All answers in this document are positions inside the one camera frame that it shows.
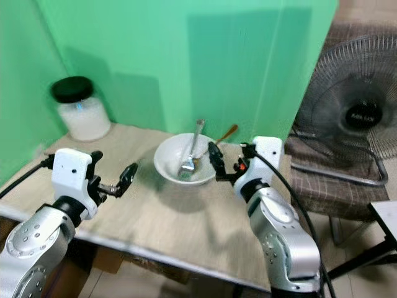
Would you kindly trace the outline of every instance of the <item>fork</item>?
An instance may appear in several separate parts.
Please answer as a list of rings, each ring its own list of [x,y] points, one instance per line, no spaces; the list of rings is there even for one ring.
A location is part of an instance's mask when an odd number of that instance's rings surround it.
[[[178,178],[180,180],[186,181],[189,180],[192,177],[192,174],[194,172],[194,162],[193,162],[193,154],[194,154],[194,149],[197,144],[197,139],[203,130],[205,121],[203,119],[200,119],[196,121],[196,131],[193,136],[193,142],[192,142],[192,147],[190,148],[190,153],[187,159],[181,164],[181,167],[178,170]]]

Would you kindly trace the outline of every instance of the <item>electric fan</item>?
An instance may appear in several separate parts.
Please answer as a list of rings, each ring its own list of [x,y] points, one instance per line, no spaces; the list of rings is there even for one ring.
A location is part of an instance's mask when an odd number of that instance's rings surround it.
[[[339,44],[318,60],[293,125],[295,136],[339,161],[375,160],[369,180],[292,164],[296,169],[381,186],[381,160],[397,155],[397,35],[371,35]]]

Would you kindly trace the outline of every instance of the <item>fan motor hub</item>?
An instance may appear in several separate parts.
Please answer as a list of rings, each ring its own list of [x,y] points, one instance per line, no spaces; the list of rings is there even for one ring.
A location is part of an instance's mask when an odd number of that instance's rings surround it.
[[[363,101],[347,110],[346,123],[354,129],[367,130],[376,126],[382,115],[382,109],[378,104]]]

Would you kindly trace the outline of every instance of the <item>wooden table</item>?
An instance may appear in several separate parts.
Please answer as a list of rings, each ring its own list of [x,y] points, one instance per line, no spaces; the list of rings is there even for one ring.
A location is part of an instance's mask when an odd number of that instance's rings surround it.
[[[156,172],[154,153],[170,136],[114,124],[100,140],[77,142],[66,135],[47,150],[69,147],[103,151],[96,174],[106,184],[116,183],[127,165],[138,162],[140,166],[123,197],[108,198],[92,220],[80,225],[76,238],[269,290],[263,252],[249,226],[246,204],[235,197],[230,183],[212,180],[202,186],[180,186]],[[221,149],[230,166],[241,152],[236,145],[222,144]],[[23,167],[9,182],[44,158],[43,155]],[[289,162],[285,156],[281,167],[287,178]],[[51,171],[40,169],[0,201],[0,215],[25,220],[43,203],[53,203],[53,195]]]

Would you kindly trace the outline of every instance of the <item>table edge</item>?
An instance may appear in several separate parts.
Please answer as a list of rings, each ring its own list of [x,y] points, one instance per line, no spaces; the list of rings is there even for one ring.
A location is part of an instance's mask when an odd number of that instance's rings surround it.
[[[0,216],[7,217],[9,219],[16,220],[18,222],[22,222],[22,221],[25,221],[30,218],[30,216],[28,214],[21,212],[15,208],[12,208],[8,205],[1,204],[1,203],[0,203]],[[87,232],[83,229],[78,230],[74,237],[77,239],[80,239],[80,240],[84,240],[87,242],[97,244],[97,245],[106,246],[108,248],[112,248],[112,249],[115,249],[118,251],[131,253],[133,255],[137,255],[142,258],[148,258],[153,261],[159,261],[159,262],[162,262],[162,263],[165,263],[165,264],[168,264],[171,266],[175,266],[175,267],[178,267],[181,269],[185,269],[185,270],[188,270],[191,272],[203,274],[206,276],[211,276],[213,278],[222,279],[224,281],[232,282],[232,283],[239,284],[242,286],[251,287],[253,289],[257,289],[260,291],[264,291],[264,292],[268,292],[268,293],[270,292],[268,289],[258,286],[257,284],[243,281],[242,279],[239,279],[239,278],[234,278],[228,274],[221,273],[217,270],[208,269],[208,268],[201,267],[199,265],[190,264],[186,261],[182,261],[182,260],[179,260],[179,259],[171,257],[171,256],[157,253],[155,251],[151,251],[147,248],[143,248],[138,245],[131,244],[131,243],[125,243],[125,242],[121,242],[121,241],[114,240],[114,239],[100,237],[93,233]]]

